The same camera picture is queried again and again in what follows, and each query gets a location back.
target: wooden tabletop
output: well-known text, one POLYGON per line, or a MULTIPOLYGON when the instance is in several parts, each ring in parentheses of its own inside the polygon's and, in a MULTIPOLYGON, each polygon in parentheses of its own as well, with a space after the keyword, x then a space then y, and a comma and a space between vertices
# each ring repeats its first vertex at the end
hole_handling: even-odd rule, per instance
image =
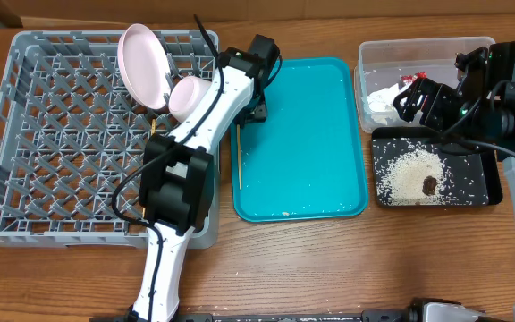
MULTIPOLYGON (((246 48, 254 34, 261 33, 275 39, 284 58, 337 56, 351 69, 359 45, 368 40, 515 40, 515 15, 228 22, 207 27, 218 33, 222 48, 246 48)), ((16 32, 0 30, 0 81, 16 32)), ((372 182, 369 136, 361 134, 367 179, 372 182)), ((239 219, 232 208, 229 151, 229 140, 224 140, 219 240, 210 249, 187 253, 180 286, 182 312, 361 312, 404 308, 412 297, 426 296, 462 301, 511 319, 515 236, 505 180, 504 201, 495 207, 385 209, 375 203, 369 184, 371 200, 354 219, 257 225, 239 219)), ((88 321, 122 314, 138 294, 145 257, 145 250, 119 247, 0 248, 0 320, 88 321)))

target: teal tray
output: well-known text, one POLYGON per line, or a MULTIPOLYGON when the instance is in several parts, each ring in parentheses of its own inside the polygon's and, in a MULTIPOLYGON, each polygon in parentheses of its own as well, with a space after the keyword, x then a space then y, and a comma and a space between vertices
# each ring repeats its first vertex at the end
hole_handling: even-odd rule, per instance
POLYGON ((363 211, 367 178, 349 66, 337 58, 283 61, 266 102, 267 121, 240 132, 241 190, 231 127, 233 205, 240 217, 267 222, 363 211))

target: wooden stick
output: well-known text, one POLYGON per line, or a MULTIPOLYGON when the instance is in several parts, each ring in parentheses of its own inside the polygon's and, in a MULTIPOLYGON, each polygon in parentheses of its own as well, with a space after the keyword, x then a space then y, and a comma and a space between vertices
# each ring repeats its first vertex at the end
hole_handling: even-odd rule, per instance
POLYGON ((238 137, 238 180, 240 181, 241 190, 241 144, 240 144, 240 126, 236 125, 236 135, 238 137))

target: black tray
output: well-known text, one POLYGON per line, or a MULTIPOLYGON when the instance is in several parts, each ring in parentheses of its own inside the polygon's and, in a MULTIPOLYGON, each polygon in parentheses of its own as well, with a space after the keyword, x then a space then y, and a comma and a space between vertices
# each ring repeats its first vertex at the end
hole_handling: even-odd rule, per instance
MULTIPOLYGON (((428 128, 419 127, 389 127, 378 128, 373 131, 371 137, 371 152, 373 160, 373 174, 375 175, 375 190, 378 183, 383 180, 379 173, 386 163, 409 151, 408 142, 399 140, 408 138, 411 141, 424 141, 438 135, 428 128)), ((379 194, 376 190, 377 203, 385 207, 478 207, 497 205, 502 201, 502 184, 498 174, 497 160, 494 152, 485 152, 467 157, 458 157, 438 151, 439 145, 426 144, 426 150, 438 155, 451 168, 453 174, 452 187, 442 191, 442 195, 451 193, 451 198, 457 196, 456 200, 449 200, 438 205, 391 205, 389 193, 379 194)))

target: cable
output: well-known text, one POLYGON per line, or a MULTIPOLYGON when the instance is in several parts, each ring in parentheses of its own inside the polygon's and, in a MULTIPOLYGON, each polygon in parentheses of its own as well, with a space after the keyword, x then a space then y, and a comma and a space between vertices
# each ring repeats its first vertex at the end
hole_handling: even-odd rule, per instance
POLYGON ((492 111, 495 111, 496 108, 494 107, 494 98, 496 97, 496 93, 498 93, 498 91, 500 90, 500 87, 502 85, 508 85, 508 84, 511 84, 511 82, 509 80, 500 80, 496 83, 496 86, 494 86, 494 89, 492 89, 492 92, 490 93, 490 108, 492 109, 492 111))
POLYGON ((271 84, 275 80, 275 77, 277 77, 277 74, 282 69, 282 64, 283 64, 282 54, 279 54, 279 64, 277 65, 277 71, 275 71, 274 75, 272 77, 270 77, 269 80, 267 80, 265 88, 268 87, 269 84, 271 84))
MULTIPOLYGON (((474 114, 474 112, 476 112, 476 110, 478 109, 478 107, 480 106, 480 101, 482 100, 481 97, 479 97, 476 101, 476 103, 474 103, 474 105, 464 114, 464 116, 462 116, 455 124, 453 124, 451 127, 449 127, 448 129, 446 129, 446 131, 442 131, 441 132, 441 135, 442 136, 447 136, 448 134, 450 134, 452 131, 456 130, 456 128, 458 128, 459 126, 461 126, 464 121, 468 120, 470 118, 470 116, 472 116, 474 114)), ((464 109, 467 105, 468 105, 469 102, 466 102, 464 103, 464 105, 462 105, 462 107, 460 108, 460 110, 464 109)))
POLYGON ((132 181, 136 176, 138 176, 139 174, 144 172, 144 170, 148 169, 152 165, 155 165, 159 161, 170 156, 171 152, 173 152, 173 150, 177 146, 184 144, 192 136, 196 135, 196 132, 198 131, 200 126, 202 126, 202 124, 207 119, 207 117, 212 113, 212 110, 214 110, 214 107, 217 105, 218 100, 220 99, 220 97, 222 96, 222 93, 224 92, 224 71, 222 70, 222 66, 220 66, 220 64, 218 63, 218 52, 215 49, 212 39, 210 38, 210 36, 208 36, 206 29, 204 28, 204 26, 202 25, 202 22, 200 22, 200 20, 196 14, 194 15, 194 20, 198 24, 198 28, 200 29, 200 33, 202 34, 202 38, 206 41, 207 45, 210 48, 210 52, 212 53, 212 56, 214 57, 215 65, 218 69, 218 72, 220 73, 220 87, 218 89, 218 93, 215 95, 214 101, 212 101, 212 104, 210 105, 208 110, 206 110, 206 112, 202 115, 202 117, 199 119, 199 121, 196 123, 196 125, 194 125, 194 127, 190 130, 190 132, 184 137, 184 139, 182 139, 180 142, 178 142, 178 144, 175 144, 174 146, 172 146, 171 148, 166 150, 165 153, 161 154, 158 157, 153 158, 152 160, 148 161, 146 164, 141 165, 138 169, 136 169, 134 172, 129 174, 126 178, 122 179, 121 183, 119 183, 119 185, 116 187, 116 189, 114 189, 113 196, 111 198, 111 208, 113 209, 113 212, 117 217, 119 217, 120 219, 127 221, 131 224, 141 225, 143 227, 150 228, 156 233, 156 236, 158 237, 158 244, 159 244, 158 253, 156 254, 156 263, 155 263, 154 271, 152 273, 152 281, 150 283, 150 293, 149 293, 150 300, 148 303, 148 322, 152 321, 152 308, 154 305, 154 293, 155 293, 154 287, 156 284, 156 275, 157 275, 158 269, 160 267, 160 258, 162 257, 162 249, 163 249, 164 241, 162 239, 162 234, 155 227, 154 222, 149 223, 149 222, 145 222, 143 220, 139 220, 139 219, 135 219, 135 218, 131 218, 131 217, 123 215, 121 213, 121 211, 118 209, 118 207, 116 206, 116 200, 118 199, 118 196, 122 191, 122 188, 124 188, 124 186, 127 185, 130 181, 132 181))
POLYGON ((476 146, 479 146, 481 148, 489 148, 489 149, 492 149, 492 150, 496 150, 496 151, 505 153, 505 154, 507 154, 510 157, 515 158, 515 152, 512 151, 512 150, 509 150, 507 148, 503 148, 503 147, 500 147, 500 146, 497 146, 497 145, 494 145, 494 144, 478 141, 478 140, 450 139, 450 140, 446 140, 445 143, 457 143, 457 144, 460 144, 460 145, 463 145, 463 144, 476 145, 476 146))

